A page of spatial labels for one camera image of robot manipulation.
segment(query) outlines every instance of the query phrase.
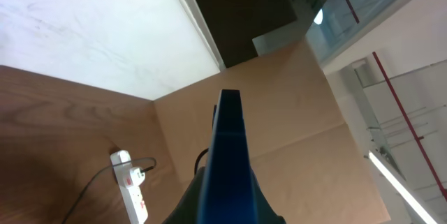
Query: glass panel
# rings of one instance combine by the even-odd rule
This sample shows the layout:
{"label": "glass panel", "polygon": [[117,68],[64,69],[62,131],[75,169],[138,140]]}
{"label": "glass panel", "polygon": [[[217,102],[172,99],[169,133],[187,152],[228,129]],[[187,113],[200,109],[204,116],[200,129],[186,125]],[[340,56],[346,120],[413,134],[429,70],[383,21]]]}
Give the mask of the glass panel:
{"label": "glass panel", "polygon": [[313,23],[306,34],[318,61],[331,57],[393,1],[327,0],[322,8],[323,20],[320,24]]}
{"label": "glass panel", "polygon": [[[447,202],[439,190],[400,109],[383,81],[370,82],[365,65],[341,70],[345,85],[354,95],[372,139],[388,162],[406,179],[410,188],[441,219]],[[444,187],[447,186],[447,62],[442,61],[391,80],[421,144]],[[424,223],[405,204],[412,223]]]}

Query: wooden wall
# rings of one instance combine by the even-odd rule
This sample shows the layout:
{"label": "wooden wall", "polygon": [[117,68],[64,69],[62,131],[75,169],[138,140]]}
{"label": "wooden wall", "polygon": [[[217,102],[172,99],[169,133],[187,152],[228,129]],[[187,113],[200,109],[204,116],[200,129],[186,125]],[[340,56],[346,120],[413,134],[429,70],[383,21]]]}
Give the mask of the wooden wall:
{"label": "wooden wall", "polygon": [[[142,194],[146,223],[161,223],[182,189],[152,101],[0,66],[0,223],[60,223],[120,149],[159,162]],[[128,222],[112,170],[93,182],[68,220]]]}
{"label": "wooden wall", "polygon": [[288,223],[389,219],[324,74],[305,43],[252,59],[155,101],[179,180],[193,178],[221,89],[242,95],[251,164]]}

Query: black cable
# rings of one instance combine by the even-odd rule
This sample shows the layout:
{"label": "black cable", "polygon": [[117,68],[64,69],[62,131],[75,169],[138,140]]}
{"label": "black cable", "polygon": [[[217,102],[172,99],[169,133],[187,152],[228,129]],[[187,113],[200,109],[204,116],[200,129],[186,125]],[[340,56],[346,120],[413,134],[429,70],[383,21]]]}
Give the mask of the black cable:
{"label": "black cable", "polygon": [[198,164],[200,162],[200,160],[202,159],[202,157],[208,152],[208,148],[206,148],[205,150],[203,150],[196,159],[196,164],[194,164],[194,175],[196,175],[197,173],[197,169],[198,169]]}
{"label": "black cable", "polygon": [[78,205],[79,201],[82,199],[82,196],[84,196],[85,192],[86,192],[87,189],[89,188],[90,184],[93,182],[93,180],[95,180],[95,178],[97,178],[97,176],[98,176],[100,173],[102,173],[102,172],[104,172],[104,171],[106,171],[107,169],[112,168],[112,167],[117,167],[117,166],[119,166],[119,165],[125,165],[125,164],[130,163],[130,162],[136,162],[136,161],[141,161],[141,160],[152,160],[152,161],[154,161],[154,165],[153,165],[153,166],[148,167],[148,168],[142,170],[141,172],[147,172],[147,171],[150,171],[150,170],[152,170],[152,169],[154,169],[154,168],[156,167],[156,159],[155,159],[155,158],[152,158],[152,157],[146,157],[146,158],[137,158],[137,159],[134,159],[134,160],[129,160],[129,161],[126,161],[126,162],[123,162],[123,163],[115,164],[115,165],[108,165],[108,166],[106,166],[105,168],[99,170],[99,172],[97,172],[97,173],[90,179],[89,183],[87,183],[87,185],[85,185],[84,189],[82,189],[82,191],[81,191],[81,193],[79,194],[78,198],[76,199],[75,203],[74,203],[73,206],[70,208],[70,210],[68,211],[68,213],[65,215],[65,218],[64,218],[64,220],[62,221],[62,224],[65,224],[65,223],[66,223],[66,221],[68,220],[68,217],[70,217],[70,215],[73,213],[73,211],[75,210],[75,208],[76,208],[76,206]]}

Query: light fixture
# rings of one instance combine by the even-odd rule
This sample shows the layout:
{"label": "light fixture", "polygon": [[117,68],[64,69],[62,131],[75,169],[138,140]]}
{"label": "light fixture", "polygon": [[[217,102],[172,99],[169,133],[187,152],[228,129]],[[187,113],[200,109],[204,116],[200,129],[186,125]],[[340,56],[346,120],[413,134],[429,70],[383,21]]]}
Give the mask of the light fixture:
{"label": "light fixture", "polygon": [[397,192],[400,193],[400,195],[408,202],[411,208],[413,208],[413,210],[427,224],[444,223],[443,221],[436,221],[440,218],[431,212],[429,213],[426,206],[425,208],[422,206],[422,204],[425,203],[421,203],[422,200],[417,200],[415,196],[410,193],[410,190],[408,189],[408,186],[406,185],[403,178],[401,178],[401,176],[394,169],[392,169],[391,166],[386,161],[384,161],[384,159],[382,159],[382,157],[380,157],[380,155],[374,154],[373,152],[369,151],[368,156],[373,164],[377,167],[377,169],[379,169],[379,171],[385,176],[385,178],[391,183],[391,185],[396,188]]}
{"label": "light fixture", "polygon": [[318,25],[320,25],[323,22],[323,9],[320,9],[318,14],[316,14],[314,22]]}

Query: power strip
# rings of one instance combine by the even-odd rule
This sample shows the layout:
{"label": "power strip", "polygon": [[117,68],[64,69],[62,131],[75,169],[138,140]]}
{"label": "power strip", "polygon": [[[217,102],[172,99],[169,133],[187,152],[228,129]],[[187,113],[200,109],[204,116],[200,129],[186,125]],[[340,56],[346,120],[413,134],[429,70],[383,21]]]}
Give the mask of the power strip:
{"label": "power strip", "polygon": [[[131,160],[128,151],[118,151],[110,155],[113,165]],[[124,184],[124,176],[132,168],[132,163],[118,165],[114,167],[115,176],[118,181],[119,189],[123,195],[124,205],[126,205],[127,214],[131,220],[131,224],[141,224],[147,220],[148,213],[145,201],[142,198],[139,186],[126,187]]]}

